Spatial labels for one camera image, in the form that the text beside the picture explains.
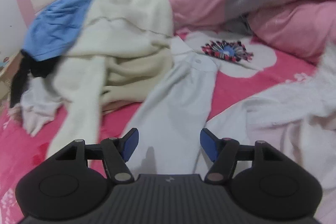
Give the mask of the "white button shirt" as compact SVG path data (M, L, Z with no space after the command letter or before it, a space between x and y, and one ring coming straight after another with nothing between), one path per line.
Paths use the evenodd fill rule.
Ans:
M270 132L272 126L315 126L317 118L335 116L335 95L318 92L314 84L287 88L282 100L259 96L243 104L242 118L210 130L217 138L240 143L232 178L207 184L203 223L322 223L316 212L323 187L318 178L268 141L241 141L248 129Z

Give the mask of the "white polo shirt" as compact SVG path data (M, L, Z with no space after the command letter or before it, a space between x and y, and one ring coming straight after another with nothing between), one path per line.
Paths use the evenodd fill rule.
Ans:
M218 66L185 42L171 40L174 65L132 116L139 142L127 166L139 174L191 174L201 152L200 133L211 110Z

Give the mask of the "pink patterned bed sheet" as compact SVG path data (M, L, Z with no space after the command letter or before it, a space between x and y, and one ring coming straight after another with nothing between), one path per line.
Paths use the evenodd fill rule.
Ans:
M259 96L271 101L282 100L287 88L302 90L314 84L318 92L335 95L335 45L328 44L317 66L282 51L274 50L256 39L245 45L254 54L254 71L237 64L221 62L213 93L207 126L211 130L232 125L242 118L244 103ZM16 223L23 217L15 199L15 187L21 177L46 157L53 139L67 115L60 108L55 119L35 137L1 114L1 223ZM323 187L322 202L316 217L322 223L335 223L335 116L317 118L315 126L272 126L270 132L248 129L239 135L241 141L262 138L302 164L319 179Z

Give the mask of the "pale pink small garment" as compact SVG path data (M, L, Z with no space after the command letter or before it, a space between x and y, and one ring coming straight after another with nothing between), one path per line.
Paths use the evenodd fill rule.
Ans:
M29 88L22 94L20 102L9 108L9 116L34 137L45 124L54 120L62 104L62 98L49 80L36 77L29 80Z

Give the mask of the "cream knit sweater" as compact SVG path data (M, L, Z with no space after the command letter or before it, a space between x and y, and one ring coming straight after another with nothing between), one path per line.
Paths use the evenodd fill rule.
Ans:
M171 69L169 0L93 0L51 83L67 116L47 155L75 139L96 143L102 112L145 100Z

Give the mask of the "black garment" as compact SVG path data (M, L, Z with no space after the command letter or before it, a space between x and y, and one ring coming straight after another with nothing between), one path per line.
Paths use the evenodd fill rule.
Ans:
M36 61L27 52L21 50L22 59L19 68L11 81L10 108L13 108L21 100L21 96L27 87L29 75L46 78L60 60L60 56L43 61Z

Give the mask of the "blue garment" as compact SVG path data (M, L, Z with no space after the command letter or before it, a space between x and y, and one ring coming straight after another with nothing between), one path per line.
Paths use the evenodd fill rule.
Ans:
M93 0L57 0L30 24L22 51L35 61L59 57L77 39Z

